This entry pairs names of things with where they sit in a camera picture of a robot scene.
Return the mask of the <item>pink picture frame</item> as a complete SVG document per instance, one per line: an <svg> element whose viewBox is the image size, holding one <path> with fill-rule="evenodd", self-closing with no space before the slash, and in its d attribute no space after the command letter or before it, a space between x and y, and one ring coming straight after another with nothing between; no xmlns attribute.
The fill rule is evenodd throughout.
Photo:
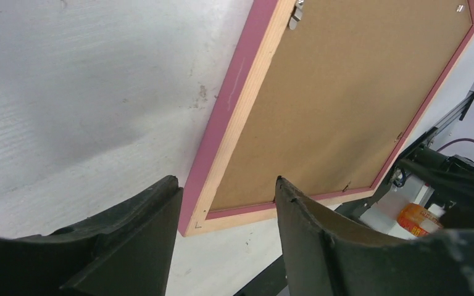
<svg viewBox="0 0 474 296"><path fill-rule="evenodd" d="M305 2L254 1L185 182L178 225L178 231L183 236L232 228L268 220L276 216L275 183L278 176L274 182L274 200L270 204L222 212L212 212L210 206L214 198L213 191L219 184L217 172L227 167L228 154L234 149L230 134L238 129L236 123L238 118L237 108L244 106L246 99L257 94L282 34L285 30L295 29L302 20ZM401 141L392 157L384 165L381 175L377 177L372 187L333 193L330 196L310 196L321 204L332 205L372 195L403 150L407 138L417 126L440 87L446 81L456 63L459 62L461 55L469 47L473 37L474 32L469 37L466 46L458 54L456 61L447 72L434 96L421 106L409 129L401 137Z"/></svg>

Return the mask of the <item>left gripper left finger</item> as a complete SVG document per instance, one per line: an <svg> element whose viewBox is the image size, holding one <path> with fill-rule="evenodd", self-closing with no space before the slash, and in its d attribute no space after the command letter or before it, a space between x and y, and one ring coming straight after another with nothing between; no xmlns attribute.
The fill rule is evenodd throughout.
<svg viewBox="0 0 474 296"><path fill-rule="evenodd" d="M47 236L0 237L0 295L164 295L182 197L168 175Z"/></svg>

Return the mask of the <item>brown cardboard backing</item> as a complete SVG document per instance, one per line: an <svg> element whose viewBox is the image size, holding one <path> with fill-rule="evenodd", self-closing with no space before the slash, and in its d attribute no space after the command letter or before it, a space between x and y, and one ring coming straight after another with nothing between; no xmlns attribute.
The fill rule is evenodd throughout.
<svg viewBox="0 0 474 296"><path fill-rule="evenodd" d="M306 1L238 107L212 212L368 189L474 32L474 1Z"/></svg>

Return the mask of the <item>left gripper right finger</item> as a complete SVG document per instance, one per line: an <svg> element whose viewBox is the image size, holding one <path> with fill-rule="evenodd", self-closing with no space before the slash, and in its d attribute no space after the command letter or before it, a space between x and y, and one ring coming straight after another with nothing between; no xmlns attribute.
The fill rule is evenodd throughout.
<svg viewBox="0 0 474 296"><path fill-rule="evenodd" d="M474 295L474 229L401 239L356 223L278 177L291 295Z"/></svg>

